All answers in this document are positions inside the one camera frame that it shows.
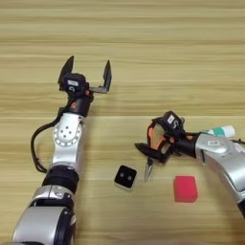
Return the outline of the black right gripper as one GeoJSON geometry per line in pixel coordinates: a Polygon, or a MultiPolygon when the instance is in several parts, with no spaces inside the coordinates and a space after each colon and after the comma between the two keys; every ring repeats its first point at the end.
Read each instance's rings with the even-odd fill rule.
{"type": "MultiPolygon", "coordinates": [[[[155,118],[152,121],[162,125],[163,117],[155,118]]],[[[183,127],[177,127],[175,129],[165,127],[163,140],[158,146],[158,150],[144,143],[135,143],[135,146],[145,156],[165,164],[171,155],[188,155],[195,158],[195,145],[198,137],[198,133],[186,132],[183,127]]]]}

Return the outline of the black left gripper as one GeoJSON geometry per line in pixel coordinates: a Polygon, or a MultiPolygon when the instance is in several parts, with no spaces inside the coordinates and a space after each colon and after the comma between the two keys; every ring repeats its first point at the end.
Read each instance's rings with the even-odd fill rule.
{"type": "MultiPolygon", "coordinates": [[[[70,56],[66,60],[65,64],[63,65],[60,71],[60,75],[57,81],[60,90],[65,89],[65,83],[72,75],[74,58],[75,58],[74,56],[70,56]]],[[[112,80],[110,61],[107,61],[105,65],[104,72],[103,72],[103,79],[104,79],[103,86],[88,87],[76,93],[69,92],[67,104],[64,107],[60,107],[58,113],[59,114],[72,113],[86,118],[89,112],[90,104],[94,100],[94,94],[95,93],[106,94],[110,89],[111,80],[112,80]]]]}

